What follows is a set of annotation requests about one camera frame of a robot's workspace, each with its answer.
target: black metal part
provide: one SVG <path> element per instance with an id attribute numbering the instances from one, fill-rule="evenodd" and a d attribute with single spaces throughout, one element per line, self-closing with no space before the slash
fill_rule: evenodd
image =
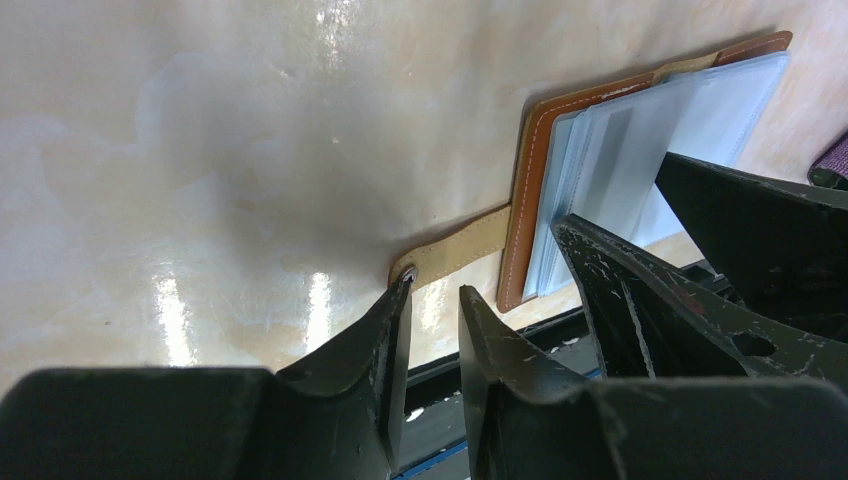
<path id="1" fill-rule="evenodd" d="M 606 376 L 808 375 L 848 387 L 848 345 L 729 302 L 575 215 L 553 232 Z"/>
<path id="2" fill-rule="evenodd" d="M 587 382 L 503 325 L 473 287 L 460 305 L 474 479 L 824 479 L 848 468 L 848 399 L 824 382 Z"/>
<path id="3" fill-rule="evenodd" d="M 848 192 L 672 153 L 657 186 L 749 309 L 848 340 Z"/>
<path id="4" fill-rule="evenodd" d="M 396 469 L 409 282 L 272 375 L 42 370 L 0 404 L 0 478 L 385 479 Z"/>

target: leather strap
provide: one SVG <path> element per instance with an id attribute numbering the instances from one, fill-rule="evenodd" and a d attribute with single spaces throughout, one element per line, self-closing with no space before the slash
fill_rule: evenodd
<path id="1" fill-rule="evenodd" d="M 522 302 L 527 264 L 535 236 L 539 193 L 543 182 L 551 127 L 557 116 L 649 88 L 672 73 L 684 73 L 786 50 L 791 32 L 778 32 L 742 42 L 695 59 L 669 63 L 656 70 L 536 104 L 527 116 L 519 148 L 512 203 L 499 207 L 453 234 L 415 248 L 392 264 L 391 284 L 410 265 L 418 267 L 412 290 L 439 280 L 474 260 L 506 249 L 498 282 L 498 309 L 507 312 Z"/>
<path id="2" fill-rule="evenodd" d="M 392 265 L 391 285 L 410 265 L 418 267 L 418 278 L 412 284 L 415 291 L 428 283 L 450 275 L 469 263 L 504 248 L 509 225 L 510 206 L 469 223 L 452 235 L 409 251 Z"/>

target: brown leather cover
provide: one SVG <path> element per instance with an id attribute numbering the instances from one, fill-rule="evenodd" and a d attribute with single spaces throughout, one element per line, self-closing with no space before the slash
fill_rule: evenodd
<path id="1" fill-rule="evenodd" d="M 675 62 L 653 72 L 619 82 L 580 90 L 536 104 L 524 122 L 518 163 L 512 191 L 512 210 L 506 247 L 498 282 L 497 305 L 502 313 L 522 303 L 527 268 L 536 233 L 542 181 L 551 143 L 554 120 L 564 113 L 582 110 L 622 95 L 638 92 L 659 83 L 672 72 L 695 71 L 711 66 L 747 60 L 767 53 L 786 50 L 792 32 L 783 31 L 742 42 L 694 60 Z"/>

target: beige marble surface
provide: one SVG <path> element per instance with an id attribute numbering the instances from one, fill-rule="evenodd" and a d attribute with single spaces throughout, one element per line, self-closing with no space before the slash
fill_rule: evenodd
<path id="1" fill-rule="evenodd" d="M 0 390 L 44 365 L 283 367 L 399 252 L 508 200 L 530 99 L 740 38 L 795 32 L 740 166 L 801 180 L 848 125 L 846 27 L 842 0 L 2 2 Z M 416 292 L 413 365 L 456 349 L 457 287 L 491 299 L 499 257 Z"/>

